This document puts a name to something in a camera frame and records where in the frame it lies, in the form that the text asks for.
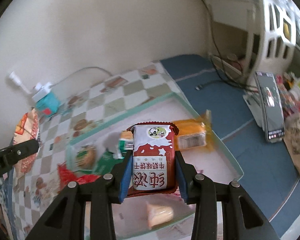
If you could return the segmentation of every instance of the yellow object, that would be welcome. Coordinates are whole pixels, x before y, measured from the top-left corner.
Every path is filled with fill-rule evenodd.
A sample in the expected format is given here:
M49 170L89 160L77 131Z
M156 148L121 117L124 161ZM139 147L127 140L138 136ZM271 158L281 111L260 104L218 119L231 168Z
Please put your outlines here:
M289 81L289 80L287 80L287 82L288 82L288 84L289 84L289 87L290 87L290 89L293 87L293 84L294 84L294 80L292 80L292 81Z
M283 22L283 34L284 36L289 40L291 41L291 35L290 35L290 32L289 32L289 26L287 23Z
M174 121L179 129L179 134L174 138L175 150L211 146L210 119L211 113L207 110L205 115L196 119Z

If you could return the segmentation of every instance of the screw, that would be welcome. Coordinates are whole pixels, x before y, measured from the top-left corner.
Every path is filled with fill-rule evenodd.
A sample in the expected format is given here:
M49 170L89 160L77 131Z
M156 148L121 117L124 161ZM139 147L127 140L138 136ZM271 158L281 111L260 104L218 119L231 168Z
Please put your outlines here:
M77 186L77 183L75 181L71 181L68 183L69 188L74 188L75 186Z
M240 183L237 182L236 180L231 181L231 186L232 187L240 187Z
M103 175L104 179L112 179L113 175L111 173L107 173L105 175Z
M201 173L198 173L194 176L197 180L203 180L204 179L204 175Z

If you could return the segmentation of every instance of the red and white snack package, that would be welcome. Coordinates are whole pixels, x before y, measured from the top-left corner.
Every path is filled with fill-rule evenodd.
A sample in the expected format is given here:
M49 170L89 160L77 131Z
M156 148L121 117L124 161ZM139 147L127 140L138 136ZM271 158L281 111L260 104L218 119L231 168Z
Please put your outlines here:
M128 195L174 192L174 136L178 128L173 123L146 122L127 130L133 133L132 187Z

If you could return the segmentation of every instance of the barcode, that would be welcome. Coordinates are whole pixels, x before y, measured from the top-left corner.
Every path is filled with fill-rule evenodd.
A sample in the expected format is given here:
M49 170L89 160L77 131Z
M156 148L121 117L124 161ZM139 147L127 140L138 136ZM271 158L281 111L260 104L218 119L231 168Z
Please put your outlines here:
M206 134L196 133L191 135L181 135L178 137L178 147L179 149L187 149L197 146L206 145Z
M125 150L133 150L133 141L125 141L124 149Z
M39 144L39 148L41 148L40 132L38 132L37 141L38 141L38 144Z

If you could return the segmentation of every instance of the red snack package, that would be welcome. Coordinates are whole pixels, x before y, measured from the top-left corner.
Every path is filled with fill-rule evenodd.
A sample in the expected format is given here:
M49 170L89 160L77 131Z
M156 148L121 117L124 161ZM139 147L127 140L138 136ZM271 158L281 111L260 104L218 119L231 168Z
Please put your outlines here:
M133 186L128 196L175 192L174 136L179 129L173 123L145 122L127 130L133 133Z
M77 177L72 171L66 168L66 164L58 164L58 173L60 177L60 190L62 190L69 182L76 181L79 184L94 182L100 175L89 174Z

